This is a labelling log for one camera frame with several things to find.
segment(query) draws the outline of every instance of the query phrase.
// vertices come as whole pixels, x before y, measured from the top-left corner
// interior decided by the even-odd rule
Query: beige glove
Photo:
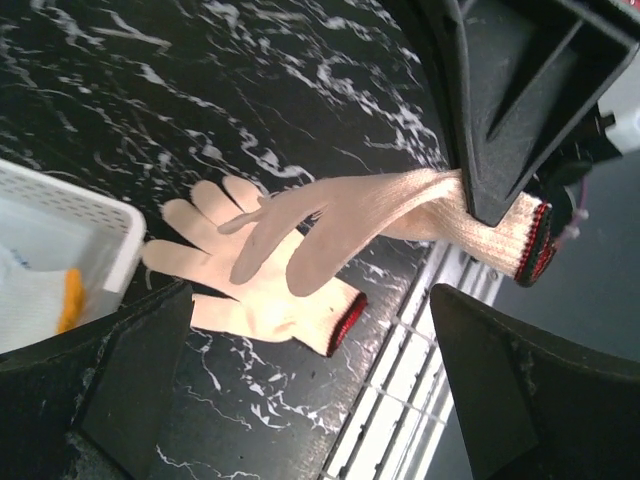
[[[304,238],[289,233],[258,275],[243,285],[229,282],[231,268],[253,230],[253,225],[229,236],[217,225],[260,207],[259,190],[238,177],[226,177],[223,185],[236,206],[214,183],[198,182],[191,191],[193,205],[176,199],[162,209],[164,220],[191,248],[165,240],[153,240],[142,251],[150,269],[209,286],[233,298],[194,295],[191,325],[263,340],[283,342],[297,338],[322,355],[331,355],[366,305],[366,297],[338,279],[306,298],[288,290],[285,268]]]
[[[530,285],[554,253],[550,214],[550,205],[523,193],[496,228],[487,227],[466,212],[459,170],[420,169],[320,180],[262,200],[260,209],[219,231],[233,233],[257,222],[231,271],[231,282],[242,284],[288,232],[309,215],[319,218],[287,265],[289,289],[298,296],[319,289],[378,234],[449,241]]]

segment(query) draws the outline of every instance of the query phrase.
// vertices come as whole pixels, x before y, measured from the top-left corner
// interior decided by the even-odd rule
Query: white container
[[[33,270],[80,269],[80,323],[117,310],[145,232],[132,206],[0,159],[0,244]]]

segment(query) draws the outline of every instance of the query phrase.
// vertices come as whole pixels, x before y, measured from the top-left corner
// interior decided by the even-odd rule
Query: red and black trim
[[[551,205],[542,203],[535,211],[529,239],[514,280],[523,287],[533,285],[556,253],[551,239]]]
[[[347,313],[340,319],[340,321],[336,324],[336,328],[333,330],[333,334],[331,335],[331,339],[329,340],[329,347],[327,348],[327,357],[330,357],[335,353],[338,349],[342,340],[347,335],[347,332],[353,327],[356,323],[360,315],[362,315],[363,310],[367,306],[369,301],[367,300],[367,296],[360,292],[354,302],[351,304]]]

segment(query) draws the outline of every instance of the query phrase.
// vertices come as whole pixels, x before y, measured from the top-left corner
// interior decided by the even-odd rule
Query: white wire rack
[[[318,480],[424,480],[453,408],[429,292],[447,283],[487,303],[502,275],[432,246]]]

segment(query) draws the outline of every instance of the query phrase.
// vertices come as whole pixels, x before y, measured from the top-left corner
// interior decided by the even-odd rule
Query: marble table
[[[0,156],[131,203],[149,238],[178,240],[159,206],[202,178],[273,191],[445,167],[425,84],[375,0],[21,0],[0,12]],[[379,239],[341,272],[370,306],[331,359],[194,329],[151,478],[317,478],[424,254]],[[168,281],[140,267],[125,303]]]

